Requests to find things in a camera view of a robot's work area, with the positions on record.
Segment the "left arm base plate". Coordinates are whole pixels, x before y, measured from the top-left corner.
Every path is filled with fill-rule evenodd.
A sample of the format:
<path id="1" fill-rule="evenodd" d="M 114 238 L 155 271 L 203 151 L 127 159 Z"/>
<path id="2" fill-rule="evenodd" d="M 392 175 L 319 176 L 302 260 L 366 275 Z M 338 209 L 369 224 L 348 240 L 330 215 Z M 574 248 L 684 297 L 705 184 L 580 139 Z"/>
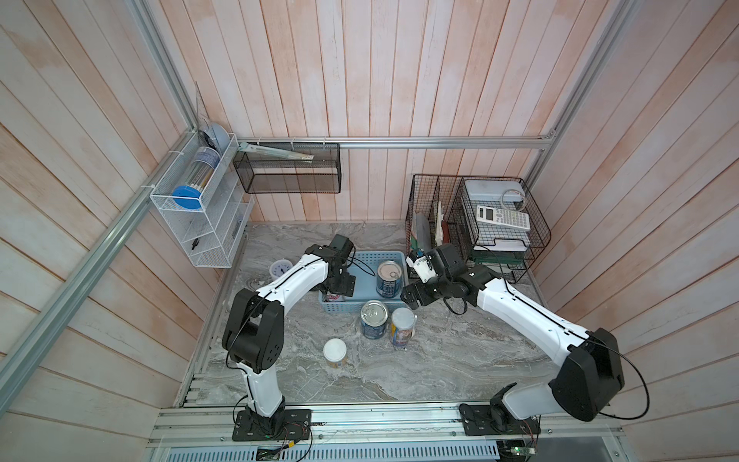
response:
<path id="1" fill-rule="evenodd" d="M 312 411 L 278 409 L 274 416 L 264 417 L 242 410 L 236 415 L 232 440 L 235 442 L 298 442 L 310 438 Z"/>

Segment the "red white can white lid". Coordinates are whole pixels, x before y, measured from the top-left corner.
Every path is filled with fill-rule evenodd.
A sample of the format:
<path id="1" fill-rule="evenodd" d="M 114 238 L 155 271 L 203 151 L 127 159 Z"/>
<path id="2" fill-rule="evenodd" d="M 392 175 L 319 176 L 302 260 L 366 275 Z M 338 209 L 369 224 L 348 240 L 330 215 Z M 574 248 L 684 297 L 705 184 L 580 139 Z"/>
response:
<path id="1" fill-rule="evenodd" d="M 325 295 L 325 300 L 327 302 L 344 302 L 346 300 L 346 297 L 344 295 L 339 295 L 339 294 L 328 292 Z"/>

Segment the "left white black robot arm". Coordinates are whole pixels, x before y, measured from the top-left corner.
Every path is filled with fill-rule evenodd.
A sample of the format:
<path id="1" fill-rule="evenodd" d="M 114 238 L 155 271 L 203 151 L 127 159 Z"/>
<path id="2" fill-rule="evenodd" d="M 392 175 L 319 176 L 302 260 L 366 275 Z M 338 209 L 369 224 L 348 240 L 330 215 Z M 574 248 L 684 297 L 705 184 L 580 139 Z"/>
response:
<path id="1" fill-rule="evenodd" d="M 354 244 L 336 235 L 330 244 L 314 244 L 298 263 L 275 281 L 255 291 L 244 289 L 234 297 L 221 337 L 226 364 L 246 375 L 246 405 L 250 411 L 272 419 L 284 406 L 275 363 L 285 339 L 285 318 L 310 292 L 352 296 L 356 277 L 348 267 Z"/>

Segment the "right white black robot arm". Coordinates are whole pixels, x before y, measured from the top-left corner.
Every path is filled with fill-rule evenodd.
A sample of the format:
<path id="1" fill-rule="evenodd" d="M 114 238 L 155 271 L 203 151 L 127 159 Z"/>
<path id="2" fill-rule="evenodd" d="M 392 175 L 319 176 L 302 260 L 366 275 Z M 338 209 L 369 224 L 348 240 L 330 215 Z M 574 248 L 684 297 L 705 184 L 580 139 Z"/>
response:
<path id="1" fill-rule="evenodd" d="M 510 384 L 491 398 L 491 417 L 498 429 L 558 412 L 590 422 L 623 389 L 622 358 L 609 331 L 591 331 L 555 315 L 487 266 L 469 266 L 452 244 L 429 252 L 413 250 L 406 264 L 418 277 L 402 290 L 401 298 L 410 308 L 462 300 L 513 327 L 558 366 L 552 379 L 529 386 Z"/>

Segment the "colourful can white lid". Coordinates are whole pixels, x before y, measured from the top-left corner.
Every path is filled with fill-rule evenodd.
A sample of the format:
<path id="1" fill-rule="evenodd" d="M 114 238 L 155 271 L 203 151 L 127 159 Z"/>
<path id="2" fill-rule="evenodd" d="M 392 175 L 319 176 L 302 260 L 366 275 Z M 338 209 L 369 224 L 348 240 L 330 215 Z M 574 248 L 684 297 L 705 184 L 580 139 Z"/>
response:
<path id="1" fill-rule="evenodd" d="M 417 317 L 410 308 L 396 308 L 391 317 L 391 343 L 406 346 L 413 337 Z"/>

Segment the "blue can silver top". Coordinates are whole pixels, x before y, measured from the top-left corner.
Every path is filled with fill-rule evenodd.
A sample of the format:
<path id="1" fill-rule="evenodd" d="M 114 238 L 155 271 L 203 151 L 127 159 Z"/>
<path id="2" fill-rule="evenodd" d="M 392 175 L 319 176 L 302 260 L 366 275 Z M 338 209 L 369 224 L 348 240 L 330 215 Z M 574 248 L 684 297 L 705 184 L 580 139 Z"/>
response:
<path id="1" fill-rule="evenodd" d="M 376 271 L 376 290 L 381 298 L 394 298 L 403 285 L 402 268 L 395 261 L 384 261 Z"/>

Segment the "blue Progresso soup can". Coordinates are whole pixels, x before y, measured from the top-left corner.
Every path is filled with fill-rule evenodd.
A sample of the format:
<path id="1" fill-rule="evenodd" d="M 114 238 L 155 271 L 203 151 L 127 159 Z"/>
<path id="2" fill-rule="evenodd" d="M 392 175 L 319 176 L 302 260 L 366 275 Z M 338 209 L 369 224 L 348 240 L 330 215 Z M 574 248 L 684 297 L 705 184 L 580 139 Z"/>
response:
<path id="1" fill-rule="evenodd" d="M 360 325 L 362 334 L 371 340 L 382 338 L 386 331 L 389 311 L 387 306 L 379 300 L 367 301 L 360 311 Z"/>

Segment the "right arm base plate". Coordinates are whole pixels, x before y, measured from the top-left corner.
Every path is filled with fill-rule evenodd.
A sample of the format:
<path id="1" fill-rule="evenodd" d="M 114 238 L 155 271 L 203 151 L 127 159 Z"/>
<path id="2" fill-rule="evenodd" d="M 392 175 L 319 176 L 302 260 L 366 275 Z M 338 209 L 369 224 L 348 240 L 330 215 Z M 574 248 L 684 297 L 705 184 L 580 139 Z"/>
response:
<path id="1" fill-rule="evenodd" d="M 538 436 L 541 431 L 537 419 L 516 420 L 500 406 L 462 403 L 458 410 L 467 436 Z"/>

